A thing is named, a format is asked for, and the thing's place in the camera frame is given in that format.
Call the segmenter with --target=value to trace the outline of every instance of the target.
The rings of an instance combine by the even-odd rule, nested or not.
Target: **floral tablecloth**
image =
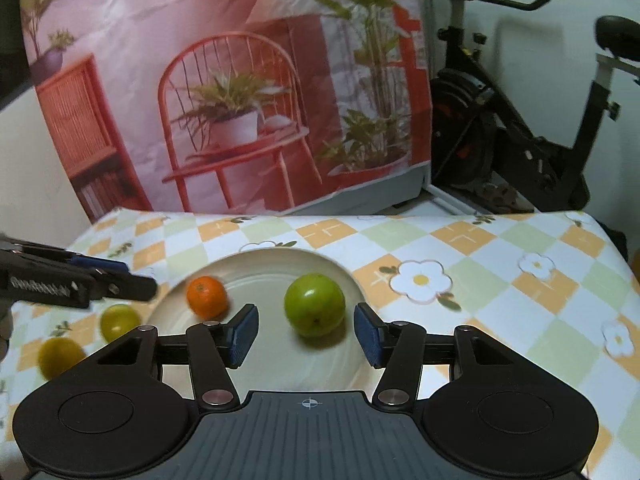
[[[143,319],[183,278],[213,260],[266,246],[317,251],[348,269],[385,320],[432,333],[472,324],[580,390],[600,433],[586,472],[595,480],[640,478],[640,286],[590,216],[552,213],[443,217],[222,217],[111,212],[72,249],[122,260],[161,284]],[[87,353],[104,345],[100,313],[14,306],[15,331],[0,364],[0,474],[25,471],[11,421],[44,380],[36,366],[51,332]],[[420,394],[447,382],[447,367],[424,367]]]

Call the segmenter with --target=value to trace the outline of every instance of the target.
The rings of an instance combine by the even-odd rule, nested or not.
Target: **gray ribbed panel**
[[[318,405],[306,408],[305,399]],[[185,446],[135,480],[478,480],[434,452],[405,415],[362,394],[256,393],[207,415]],[[38,473],[33,480],[52,480]]]

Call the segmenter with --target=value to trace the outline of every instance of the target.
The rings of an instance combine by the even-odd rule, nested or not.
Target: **floor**
[[[456,214],[442,199],[423,191],[419,196],[402,204],[383,209],[381,215],[452,216]]]

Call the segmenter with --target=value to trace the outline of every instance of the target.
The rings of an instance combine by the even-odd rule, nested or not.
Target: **printed fabric backdrop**
[[[430,158],[420,0],[20,0],[92,221],[281,212]]]

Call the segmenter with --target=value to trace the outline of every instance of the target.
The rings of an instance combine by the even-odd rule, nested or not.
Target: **white flower pot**
[[[258,140],[256,110],[220,123],[211,123],[209,142],[227,149]]]

